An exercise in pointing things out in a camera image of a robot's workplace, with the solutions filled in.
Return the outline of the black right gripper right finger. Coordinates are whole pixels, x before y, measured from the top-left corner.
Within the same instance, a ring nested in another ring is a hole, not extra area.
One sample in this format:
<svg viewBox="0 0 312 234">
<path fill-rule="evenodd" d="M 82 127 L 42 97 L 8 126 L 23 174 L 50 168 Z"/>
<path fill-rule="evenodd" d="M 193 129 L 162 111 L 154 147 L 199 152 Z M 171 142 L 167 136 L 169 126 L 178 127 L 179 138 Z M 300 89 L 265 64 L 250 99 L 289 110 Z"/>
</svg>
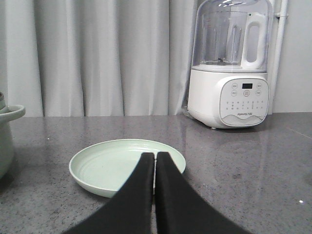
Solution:
<svg viewBox="0 0 312 234">
<path fill-rule="evenodd" d="M 197 194 L 168 152 L 157 154 L 155 204 L 159 234 L 249 233 Z"/>
</svg>

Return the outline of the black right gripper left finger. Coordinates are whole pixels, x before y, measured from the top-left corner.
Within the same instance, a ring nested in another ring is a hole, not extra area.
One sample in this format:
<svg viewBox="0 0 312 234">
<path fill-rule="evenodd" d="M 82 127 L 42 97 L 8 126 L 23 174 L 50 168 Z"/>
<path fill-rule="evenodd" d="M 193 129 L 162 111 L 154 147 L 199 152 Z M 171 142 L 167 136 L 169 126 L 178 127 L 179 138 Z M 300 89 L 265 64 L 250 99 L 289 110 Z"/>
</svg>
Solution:
<svg viewBox="0 0 312 234">
<path fill-rule="evenodd" d="M 66 234 L 149 234 L 155 156 L 142 153 L 120 190 L 100 209 Z"/>
</svg>

